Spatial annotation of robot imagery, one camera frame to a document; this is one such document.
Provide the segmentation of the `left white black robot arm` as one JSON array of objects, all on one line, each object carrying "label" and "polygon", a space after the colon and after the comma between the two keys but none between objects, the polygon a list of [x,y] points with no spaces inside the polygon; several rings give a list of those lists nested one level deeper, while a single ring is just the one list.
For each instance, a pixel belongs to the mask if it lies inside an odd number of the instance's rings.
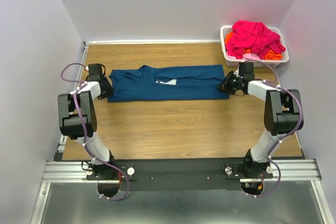
[{"label": "left white black robot arm", "polygon": [[[71,66],[81,66],[88,73],[84,80],[70,80],[64,77]],[[116,161],[111,151],[103,144],[97,128],[94,100],[102,100],[113,95],[114,88],[106,77],[103,64],[92,63],[87,66],[71,63],[61,72],[65,82],[76,83],[74,91],[60,94],[57,98],[59,128],[63,136],[81,144],[90,157],[88,171],[104,180],[113,180],[118,175]]]}]

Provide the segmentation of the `blue t-shirt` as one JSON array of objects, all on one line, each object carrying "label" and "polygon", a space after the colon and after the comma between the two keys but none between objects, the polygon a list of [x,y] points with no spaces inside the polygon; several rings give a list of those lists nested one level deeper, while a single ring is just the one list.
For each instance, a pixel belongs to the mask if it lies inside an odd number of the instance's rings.
[{"label": "blue t-shirt", "polygon": [[222,65],[114,69],[108,102],[226,100],[229,95],[216,89],[224,78]]}]

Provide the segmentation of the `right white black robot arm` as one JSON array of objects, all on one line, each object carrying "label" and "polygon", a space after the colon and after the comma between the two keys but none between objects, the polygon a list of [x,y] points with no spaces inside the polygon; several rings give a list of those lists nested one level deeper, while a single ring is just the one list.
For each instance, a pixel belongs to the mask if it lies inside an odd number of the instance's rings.
[{"label": "right white black robot arm", "polygon": [[257,144],[249,149],[238,165],[226,165],[228,176],[256,178],[267,171],[272,156],[280,144],[302,129],[304,124],[300,92],[286,89],[276,80],[274,84],[256,79],[254,60],[238,64],[236,71],[230,71],[216,89],[230,95],[242,91],[265,103],[265,129]]}]

